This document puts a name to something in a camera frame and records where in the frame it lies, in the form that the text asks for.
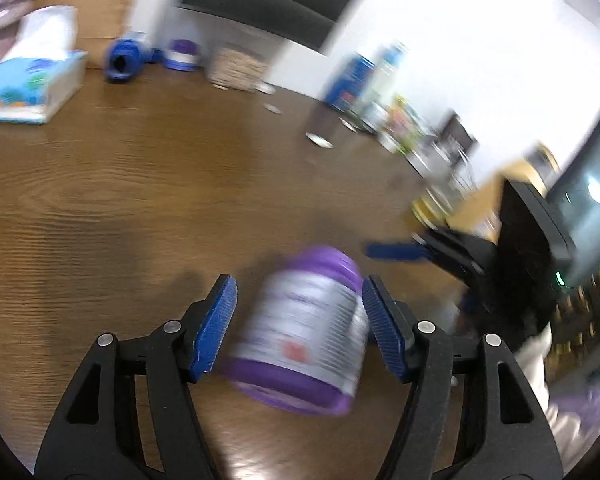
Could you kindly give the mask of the clear container of seeds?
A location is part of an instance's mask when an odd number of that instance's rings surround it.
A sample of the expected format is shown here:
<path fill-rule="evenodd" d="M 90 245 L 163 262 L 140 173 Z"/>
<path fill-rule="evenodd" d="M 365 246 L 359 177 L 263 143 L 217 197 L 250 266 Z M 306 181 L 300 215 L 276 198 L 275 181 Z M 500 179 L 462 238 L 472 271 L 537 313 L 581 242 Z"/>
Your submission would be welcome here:
<path fill-rule="evenodd" d="M 206 77 L 220 87 L 255 92 L 268 70 L 263 58 L 248 50 L 223 44 L 207 62 Z"/>

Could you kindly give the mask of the small purple lidded jar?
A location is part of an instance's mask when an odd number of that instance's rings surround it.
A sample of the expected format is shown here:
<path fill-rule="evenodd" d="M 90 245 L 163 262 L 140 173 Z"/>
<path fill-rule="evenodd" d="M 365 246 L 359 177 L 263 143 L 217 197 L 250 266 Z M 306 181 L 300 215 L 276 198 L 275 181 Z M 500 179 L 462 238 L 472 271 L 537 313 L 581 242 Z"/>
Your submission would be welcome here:
<path fill-rule="evenodd" d="M 199 47 L 188 39 L 173 39 L 163 51 L 162 64 L 169 70 L 191 72 L 199 64 Z"/>

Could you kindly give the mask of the blue round cap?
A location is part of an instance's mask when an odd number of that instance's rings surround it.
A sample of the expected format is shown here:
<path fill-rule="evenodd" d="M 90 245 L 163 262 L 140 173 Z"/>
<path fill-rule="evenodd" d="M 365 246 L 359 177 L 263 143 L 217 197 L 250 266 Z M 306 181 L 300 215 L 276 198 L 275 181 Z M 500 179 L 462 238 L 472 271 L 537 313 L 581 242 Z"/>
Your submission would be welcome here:
<path fill-rule="evenodd" d="M 154 48 L 143 35 L 117 38 L 107 50 L 102 72 L 108 81 L 123 84 L 135 78 L 153 59 Z"/>

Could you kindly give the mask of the snack packets pile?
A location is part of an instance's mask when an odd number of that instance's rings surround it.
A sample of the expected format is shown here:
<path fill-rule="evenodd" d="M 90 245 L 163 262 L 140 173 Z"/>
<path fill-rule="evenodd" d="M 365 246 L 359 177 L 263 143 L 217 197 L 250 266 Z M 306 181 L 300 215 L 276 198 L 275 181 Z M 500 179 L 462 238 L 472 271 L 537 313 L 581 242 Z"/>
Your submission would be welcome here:
<path fill-rule="evenodd" d="M 426 136 L 427 129 L 408 106 L 404 96 L 394 96 L 387 119 L 377 133 L 380 145 L 390 153 L 408 155 L 422 144 Z"/>

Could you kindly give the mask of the purple plastic bottle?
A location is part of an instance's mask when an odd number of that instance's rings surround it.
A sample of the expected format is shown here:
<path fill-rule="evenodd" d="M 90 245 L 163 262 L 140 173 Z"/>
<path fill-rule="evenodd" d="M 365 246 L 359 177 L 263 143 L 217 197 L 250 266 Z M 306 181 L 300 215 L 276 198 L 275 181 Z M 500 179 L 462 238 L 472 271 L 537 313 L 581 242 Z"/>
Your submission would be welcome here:
<path fill-rule="evenodd" d="M 227 358 L 228 380 L 272 408 L 349 413 L 370 330 L 362 285 L 354 260 L 335 247 L 287 259 L 263 282 Z"/>

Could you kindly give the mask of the clear drink bottle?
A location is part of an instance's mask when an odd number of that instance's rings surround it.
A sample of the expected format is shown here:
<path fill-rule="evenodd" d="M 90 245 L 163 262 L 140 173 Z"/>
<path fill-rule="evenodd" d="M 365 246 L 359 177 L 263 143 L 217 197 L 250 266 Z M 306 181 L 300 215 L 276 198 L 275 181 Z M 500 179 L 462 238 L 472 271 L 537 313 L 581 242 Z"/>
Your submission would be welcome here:
<path fill-rule="evenodd" d="M 382 99 L 391 87 L 394 73 L 398 69 L 404 55 L 404 45 L 395 44 L 388 47 L 370 77 L 367 88 L 361 96 L 360 119 L 362 124 L 370 130 L 375 128 L 378 117 L 378 108 L 381 108 Z"/>

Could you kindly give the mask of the blue tissue box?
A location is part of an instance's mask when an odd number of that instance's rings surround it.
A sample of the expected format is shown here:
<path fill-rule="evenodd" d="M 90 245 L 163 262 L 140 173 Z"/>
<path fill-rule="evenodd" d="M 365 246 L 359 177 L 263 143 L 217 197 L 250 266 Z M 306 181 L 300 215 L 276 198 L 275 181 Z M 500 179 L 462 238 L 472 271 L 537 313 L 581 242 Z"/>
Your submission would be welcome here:
<path fill-rule="evenodd" d="M 0 122 L 46 124 L 74 96 L 88 58 L 77 36 L 73 6 L 46 6 L 22 19 L 0 61 Z"/>

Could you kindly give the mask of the blue soda can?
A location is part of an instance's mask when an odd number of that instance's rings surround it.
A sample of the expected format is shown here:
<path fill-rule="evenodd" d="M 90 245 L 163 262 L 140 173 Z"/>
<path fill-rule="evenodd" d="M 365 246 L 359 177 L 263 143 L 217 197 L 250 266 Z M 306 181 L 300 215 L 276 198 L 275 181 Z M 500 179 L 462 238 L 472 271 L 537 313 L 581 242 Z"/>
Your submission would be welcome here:
<path fill-rule="evenodd" d="M 374 68 L 371 60 L 360 54 L 355 55 L 329 87 L 324 103 L 334 110 L 346 112 L 360 96 Z"/>

